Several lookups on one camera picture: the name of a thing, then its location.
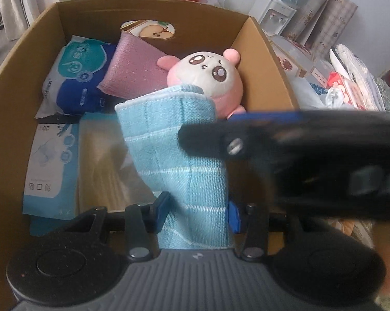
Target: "metal bolt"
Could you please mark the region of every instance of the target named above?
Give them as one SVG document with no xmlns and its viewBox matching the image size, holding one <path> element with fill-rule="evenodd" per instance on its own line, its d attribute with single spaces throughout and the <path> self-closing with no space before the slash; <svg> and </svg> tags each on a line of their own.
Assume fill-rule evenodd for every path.
<svg viewBox="0 0 390 311">
<path fill-rule="evenodd" d="M 245 248 L 244 255 L 248 258 L 260 258 L 264 255 L 264 250 L 258 247 Z"/>
<path fill-rule="evenodd" d="M 255 203 L 248 203 L 246 207 L 247 214 L 251 215 L 256 207 L 257 205 Z"/>
<path fill-rule="evenodd" d="M 227 147 L 227 152 L 230 156 L 235 156 L 241 152 L 244 147 L 244 143 L 240 138 L 234 139 Z"/>
<path fill-rule="evenodd" d="M 130 249 L 129 251 L 130 256 L 133 258 L 143 258 L 149 255 L 149 249 L 144 247 L 136 247 L 133 249 Z"/>
</svg>

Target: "plush toy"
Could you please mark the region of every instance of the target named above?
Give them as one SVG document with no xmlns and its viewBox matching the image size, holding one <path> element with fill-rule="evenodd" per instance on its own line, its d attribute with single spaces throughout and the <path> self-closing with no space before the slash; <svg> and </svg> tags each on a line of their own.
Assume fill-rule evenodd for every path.
<svg viewBox="0 0 390 311">
<path fill-rule="evenodd" d="M 224 55 L 200 51 L 179 60 L 175 56 L 158 59 L 158 66 L 169 71 L 168 87 L 178 84 L 193 84 L 204 91 L 215 102 L 218 118 L 229 118 L 233 113 L 243 113 L 240 105 L 243 84 L 236 65 L 240 54 L 227 49 Z"/>
</svg>

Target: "blue towel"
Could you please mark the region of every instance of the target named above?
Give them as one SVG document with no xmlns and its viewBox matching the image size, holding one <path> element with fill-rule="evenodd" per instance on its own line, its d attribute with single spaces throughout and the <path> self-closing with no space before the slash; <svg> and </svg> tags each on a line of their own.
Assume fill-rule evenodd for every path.
<svg viewBox="0 0 390 311">
<path fill-rule="evenodd" d="M 116 106 L 134 165 L 153 192 L 168 191 L 173 207 L 158 235 L 166 249 L 229 247 L 227 176 L 223 162 L 188 156 L 183 124 L 216 120 L 213 101 L 194 85 L 178 85 Z"/>
</svg>

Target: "plush toy eye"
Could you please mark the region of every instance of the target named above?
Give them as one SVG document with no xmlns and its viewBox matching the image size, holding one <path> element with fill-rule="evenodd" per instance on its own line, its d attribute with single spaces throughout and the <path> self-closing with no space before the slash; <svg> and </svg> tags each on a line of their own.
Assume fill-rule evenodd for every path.
<svg viewBox="0 0 390 311">
<path fill-rule="evenodd" d="M 189 64 L 200 64 L 205 61 L 204 55 L 196 55 L 189 59 Z"/>
<path fill-rule="evenodd" d="M 218 82 L 223 82 L 227 79 L 227 70 L 218 65 L 212 69 L 212 77 Z"/>
</svg>

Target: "water dispenser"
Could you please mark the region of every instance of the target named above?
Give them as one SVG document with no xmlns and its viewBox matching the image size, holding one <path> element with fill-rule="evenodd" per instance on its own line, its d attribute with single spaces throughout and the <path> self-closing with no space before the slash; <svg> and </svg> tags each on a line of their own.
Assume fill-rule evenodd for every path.
<svg viewBox="0 0 390 311">
<path fill-rule="evenodd" d="M 250 12 L 266 33 L 280 35 L 296 14 L 296 9 L 282 0 L 256 0 Z"/>
</svg>

